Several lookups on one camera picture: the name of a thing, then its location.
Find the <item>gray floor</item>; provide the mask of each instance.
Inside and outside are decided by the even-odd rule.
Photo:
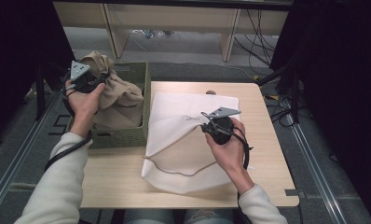
[[[105,30],[65,28],[65,32],[77,59],[92,50],[98,50],[101,54],[112,57]],[[245,46],[251,46],[244,35],[237,35],[237,38]],[[274,46],[277,38],[267,36],[267,40]],[[257,51],[257,54],[264,57],[261,50]],[[249,67],[249,54],[236,43],[230,62],[223,62],[216,34],[176,32],[172,36],[165,36],[158,32],[150,39],[146,39],[140,33],[131,34],[122,57],[116,59],[116,62],[140,61],[151,63],[151,75],[155,80],[253,82],[253,76],[256,75]],[[250,64],[259,73],[271,72],[256,58],[251,58]],[[275,84],[276,82],[267,84],[262,88],[262,92],[266,95],[274,95]],[[68,118],[59,119],[59,115],[67,114],[61,101],[53,99],[53,94],[48,94],[47,98],[54,101],[54,106],[36,142],[31,146],[30,153],[15,177],[13,185],[0,205],[0,223],[13,223],[21,215],[34,184],[43,174],[50,150],[60,138],[54,133],[61,133],[63,131],[61,124],[67,124]],[[266,100],[266,103],[277,105],[278,101]],[[274,113],[280,109],[270,106],[268,111]],[[348,223],[371,223],[363,202],[346,174],[337,162],[329,159],[331,150],[318,125],[314,120],[309,119],[310,113],[307,110],[302,110],[300,113],[305,116],[300,117],[303,133]],[[0,145],[0,179],[20,148],[23,139],[34,125],[34,116],[35,95],[32,94],[28,98],[28,104],[20,107],[2,135],[4,144]],[[334,223],[294,137],[293,128],[283,127],[277,121],[274,122],[274,128],[292,172],[295,186],[302,193],[299,207],[280,208],[281,212],[287,217],[289,223]],[[91,223],[97,223],[98,213],[98,209],[81,209],[82,218]],[[113,210],[104,209],[100,223],[110,223],[112,214]]]

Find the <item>hand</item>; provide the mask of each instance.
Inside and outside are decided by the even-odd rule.
[[[244,134],[246,134],[243,123],[237,119],[231,118],[231,120],[234,127],[239,128]],[[234,129],[234,133],[244,139],[243,134],[238,129]],[[232,136],[224,145],[217,145],[208,133],[206,133],[205,136],[218,165],[227,173],[235,187],[238,189],[238,192],[242,194],[251,189],[254,186],[254,182],[242,166],[244,155],[243,143],[236,137]]]
[[[66,86],[70,85],[71,81],[66,81]],[[98,111],[99,97],[104,91],[104,83],[99,84],[91,93],[82,93],[79,91],[68,90],[69,105],[75,111],[75,121],[73,123],[71,133],[78,134],[85,138],[90,129],[93,115]]]

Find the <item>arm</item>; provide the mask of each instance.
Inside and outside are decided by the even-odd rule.
[[[75,122],[70,132],[64,134],[53,148],[51,158],[87,136],[103,90],[104,84],[101,84],[90,94],[75,92],[69,96],[69,103],[75,111]],[[54,162],[46,170],[16,223],[78,222],[84,167],[90,144],[91,141]]]
[[[245,133],[244,125],[236,119],[232,119],[235,127]],[[242,137],[239,130],[234,133]],[[211,136],[205,134],[206,141],[212,149],[217,163],[227,173],[232,183],[237,188],[240,199],[239,205],[242,212],[254,223],[287,223],[278,208],[269,201],[268,195],[254,183],[246,170],[243,169],[243,145],[235,137],[224,145],[217,145]]]

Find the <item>person's right hand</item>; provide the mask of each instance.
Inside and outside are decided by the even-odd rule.
[[[246,134],[243,123],[237,119],[231,118],[234,127],[237,127]],[[238,129],[234,133],[244,139],[243,134]],[[206,142],[212,150],[218,165],[223,168],[229,178],[234,183],[240,194],[246,192],[254,186],[253,180],[249,177],[246,170],[243,169],[244,149],[243,143],[236,137],[232,136],[229,141],[223,145],[217,145],[213,138],[206,133]]]

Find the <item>dark panel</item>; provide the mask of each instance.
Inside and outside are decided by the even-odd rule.
[[[0,1],[0,132],[32,86],[40,66],[51,88],[73,52],[51,1]]]
[[[371,5],[344,4],[325,35],[305,92],[371,215]]]

